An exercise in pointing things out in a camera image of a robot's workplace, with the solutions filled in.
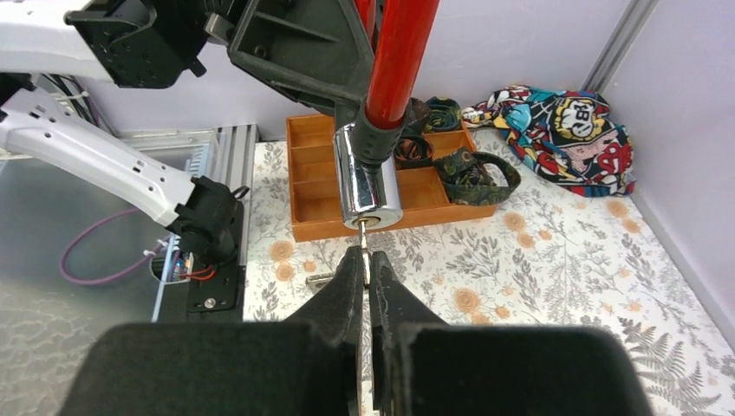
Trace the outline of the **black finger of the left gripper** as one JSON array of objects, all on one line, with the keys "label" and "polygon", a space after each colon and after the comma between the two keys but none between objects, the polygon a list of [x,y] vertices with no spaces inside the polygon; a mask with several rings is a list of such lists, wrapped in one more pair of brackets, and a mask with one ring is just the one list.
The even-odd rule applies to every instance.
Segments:
[{"label": "black finger of the left gripper", "polygon": [[374,62],[352,1],[249,1],[227,49],[231,62],[286,98],[353,122]]}]

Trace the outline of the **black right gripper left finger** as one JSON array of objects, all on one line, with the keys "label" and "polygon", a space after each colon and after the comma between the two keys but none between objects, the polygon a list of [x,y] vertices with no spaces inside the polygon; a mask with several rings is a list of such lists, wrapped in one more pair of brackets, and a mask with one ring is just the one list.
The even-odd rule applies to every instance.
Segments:
[{"label": "black right gripper left finger", "polygon": [[356,415],[364,276],[333,278],[280,322],[125,324],[91,347],[64,415]]}]

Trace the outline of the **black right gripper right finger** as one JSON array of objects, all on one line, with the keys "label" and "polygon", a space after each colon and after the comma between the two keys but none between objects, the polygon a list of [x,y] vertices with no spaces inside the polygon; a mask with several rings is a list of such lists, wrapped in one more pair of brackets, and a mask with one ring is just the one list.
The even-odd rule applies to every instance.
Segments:
[{"label": "black right gripper right finger", "polygon": [[622,345],[590,326],[451,325],[370,261],[374,409],[382,415],[649,415]]}]

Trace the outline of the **silver keys of cable lock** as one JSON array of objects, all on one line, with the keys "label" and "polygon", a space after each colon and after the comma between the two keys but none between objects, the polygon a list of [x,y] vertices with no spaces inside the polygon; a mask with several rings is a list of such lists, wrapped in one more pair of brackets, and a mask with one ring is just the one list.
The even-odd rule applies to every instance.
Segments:
[{"label": "silver keys of cable lock", "polygon": [[[363,263],[363,272],[361,282],[365,289],[368,289],[371,283],[370,271],[370,253],[368,250],[367,229],[370,218],[360,218],[355,221],[358,230],[359,245],[361,248],[361,260]],[[334,274],[322,274],[317,276],[308,276],[305,284],[314,292],[323,288],[333,278]]]}]

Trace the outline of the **red cable lock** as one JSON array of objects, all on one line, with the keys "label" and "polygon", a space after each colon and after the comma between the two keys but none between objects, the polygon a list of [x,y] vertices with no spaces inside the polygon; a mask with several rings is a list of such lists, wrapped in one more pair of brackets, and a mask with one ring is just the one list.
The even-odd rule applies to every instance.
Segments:
[{"label": "red cable lock", "polygon": [[336,127],[336,177],[343,224],[370,218],[368,231],[403,217],[394,148],[409,119],[409,102],[439,4],[354,1],[374,52],[367,94],[355,120]]}]

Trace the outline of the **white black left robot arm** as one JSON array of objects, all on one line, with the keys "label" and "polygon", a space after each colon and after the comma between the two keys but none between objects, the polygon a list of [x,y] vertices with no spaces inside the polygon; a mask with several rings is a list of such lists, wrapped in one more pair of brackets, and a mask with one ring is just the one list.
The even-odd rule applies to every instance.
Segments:
[{"label": "white black left robot arm", "polygon": [[[285,121],[307,108],[234,68],[219,46],[202,54],[201,78],[169,89],[85,81],[95,108],[120,134],[255,125],[263,137],[244,166],[255,176],[246,306],[237,319],[284,318],[312,294],[310,276],[334,271],[346,239],[296,244],[289,260],[269,253],[291,242],[267,235],[284,196]],[[1,412],[53,415],[94,341],[123,323],[185,318],[186,286],[166,286],[143,252],[163,230],[108,192],[36,159],[1,165]]]}]

